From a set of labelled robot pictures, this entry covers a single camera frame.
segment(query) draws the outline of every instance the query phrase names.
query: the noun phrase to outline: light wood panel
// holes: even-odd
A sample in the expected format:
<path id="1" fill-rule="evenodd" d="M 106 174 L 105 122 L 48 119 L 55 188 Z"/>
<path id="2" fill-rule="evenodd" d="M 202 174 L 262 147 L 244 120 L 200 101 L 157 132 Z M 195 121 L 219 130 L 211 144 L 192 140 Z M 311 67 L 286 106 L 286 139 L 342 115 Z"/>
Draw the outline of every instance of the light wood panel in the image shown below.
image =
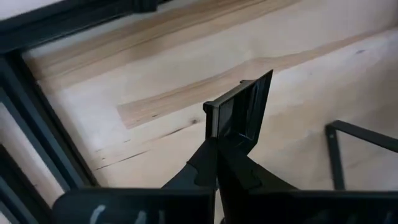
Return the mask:
<path id="1" fill-rule="evenodd" d="M 2 103 L 0 124 L 0 142 L 51 206 L 63 194 L 63 190 Z"/>
<path id="2" fill-rule="evenodd" d="M 250 156 L 297 187 L 330 189 L 327 122 L 398 137 L 397 9 L 204 0 L 28 60 L 101 184 L 118 187 L 165 184 L 204 140 L 202 103 L 275 69 Z M 394 155 L 341 141 L 349 188 L 397 188 Z"/>
<path id="3" fill-rule="evenodd" d="M 0 224 L 11 224 L 2 212 L 0 212 Z"/>
<path id="4" fill-rule="evenodd" d="M 0 0 L 0 21 L 59 1 L 61 0 Z"/>

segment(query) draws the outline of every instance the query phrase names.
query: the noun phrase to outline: black metal frame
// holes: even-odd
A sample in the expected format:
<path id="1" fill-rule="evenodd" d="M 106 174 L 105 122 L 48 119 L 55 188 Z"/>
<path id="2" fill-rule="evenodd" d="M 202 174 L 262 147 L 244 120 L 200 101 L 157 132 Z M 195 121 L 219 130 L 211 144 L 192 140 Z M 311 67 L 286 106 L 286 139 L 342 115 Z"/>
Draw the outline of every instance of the black metal frame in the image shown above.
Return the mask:
<path id="1" fill-rule="evenodd" d="M 398 153 L 398 139 L 339 120 L 326 125 L 325 135 L 328 144 L 331 174 L 335 190 L 345 190 L 344 172 L 341 163 L 337 131 L 342 131 L 346 134 L 383 147 L 384 149 Z"/>
<path id="2" fill-rule="evenodd" d="M 99 184 L 36 83 L 22 58 L 22 51 L 131 13 L 154 12 L 159 4 L 167 1 L 63 0 L 0 22 L 1 101 L 63 190 Z M 17 166 L 10 166 L 10 170 L 5 171 L 2 167 L 2 175 L 20 172 Z M 18 189 L 20 194 L 32 192 L 33 186 L 26 178 L 23 181 L 16 176 L 13 178 L 21 185 Z M 40 196 L 34 197 L 36 207 L 41 207 Z M 35 212 L 33 200 L 24 199 L 21 202 L 26 205 L 13 209 L 19 209 L 22 213 Z M 12 223 L 21 219 L 21 215 L 15 217 L 13 214 L 16 211 L 10 211 L 9 205 L 4 202 L 0 203 L 0 209 Z"/>
<path id="3" fill-rule="evenodd" d="M 51 209 L 0 144 L 0 209 L 11 223 L 51 223 Z"/>

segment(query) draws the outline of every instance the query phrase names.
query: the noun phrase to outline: black plastic part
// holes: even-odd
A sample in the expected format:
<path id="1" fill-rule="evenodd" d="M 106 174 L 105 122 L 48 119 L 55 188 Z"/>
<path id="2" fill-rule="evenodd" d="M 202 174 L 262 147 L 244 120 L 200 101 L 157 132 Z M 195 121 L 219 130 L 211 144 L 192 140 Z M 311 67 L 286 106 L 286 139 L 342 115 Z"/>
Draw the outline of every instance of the black plastic part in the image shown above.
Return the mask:
<path id="1" fill-rule="evenodd" d="M 219 145 L 218 183 L 225 223 L 255 223 L 249 222 L 251 217 L 244 212 L 251 205 L 258 206 L 250 202 L 251 194 L 295 189 L 256 164 L 242 150 L 236 149 L 236 146 L 228 143 Z"/>
<path id="2" fill-rule="evenodd" d="M 291 190 L 250 195 L 246 207 L 226 217 L 235 223 L 393 224 L 398 192 Z"/>
<path id="3" fill-rule="evenodd" d="M 259 139 L 272 72 L 257 80 L 243 80 L 221 97 L 206 102 L 206 138 L 228 136 L 233 145 L 240 145 L 248 154 Z"/>
<path id="4" fill-rule="evenodd" d="M 11 223 L 51 223 L 51 210 L 0 144 L 0 209 Z"/>
<path id="5" fill-rule="evenodd" d="M 336 131 L 342 131 L 364 141 L 398 152 L 398 139 L 370 131 L 344 121 L 334 121 L 325 126 L 325 136 L 328 144 L 331 174 L 335 190 L 345 190 L 344 172 L 341 163 L 340 147 Z"/>
<path id="6" fill-rule="evenodd" d="M 18 54 L 0 57 L 2 101 L 64 190 L 98 183 Z"/>
<path id="7" fill-rule="evenodd" d="M 127 14 L 154 12 L 158 3 L 158 0 L 60 1 L 0 22 L 0 54 L 43 44 Z"/>
<path id="8" fill-rule="evenodd" d="M 216 189 L 217 142 L 206 139 L 184 168 L 168 181 L 164 189 Z"/>
<path id="9" fill-rule="evenodd" d="M 66 193 L 54 223 L 214 223 L 214 190 L 91 189 Z"/>

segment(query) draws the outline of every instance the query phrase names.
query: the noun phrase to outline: wooden board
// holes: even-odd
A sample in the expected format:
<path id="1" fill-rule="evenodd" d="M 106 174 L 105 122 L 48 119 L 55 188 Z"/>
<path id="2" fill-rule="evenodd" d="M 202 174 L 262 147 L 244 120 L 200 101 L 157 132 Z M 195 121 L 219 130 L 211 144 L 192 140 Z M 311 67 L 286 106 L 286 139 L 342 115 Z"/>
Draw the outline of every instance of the wooden board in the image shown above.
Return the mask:
<path id="1" fill-rule="evenodd" d="M 0 212 L 0 223 L 1 224 L 11 224 L 10 221 L 8 221 L 8 219 L 1 212 Z"/>
<path id="2" fill-rule="evenodd" d="M 61 0 L 24 0 L 24 1 L 0 1 L 0 21 L 10 17 L 18 16 L 19 14 L 33 11 L 35 9 L 48 6 L 50 4 L 59 2 Z"/>
<path id="3" fill-rule="evenodd" d="M 327 122 L 398 137 L 397 7 L 202 0 L 27 60 L 95 176 L 114 187 L 165 184 L 204 140 L 202 103 L 274 69 L 250 157 L 297 187 L 330 189 Z M 340 138 L 350 189 L 398 189 L 397 155 Z"/>

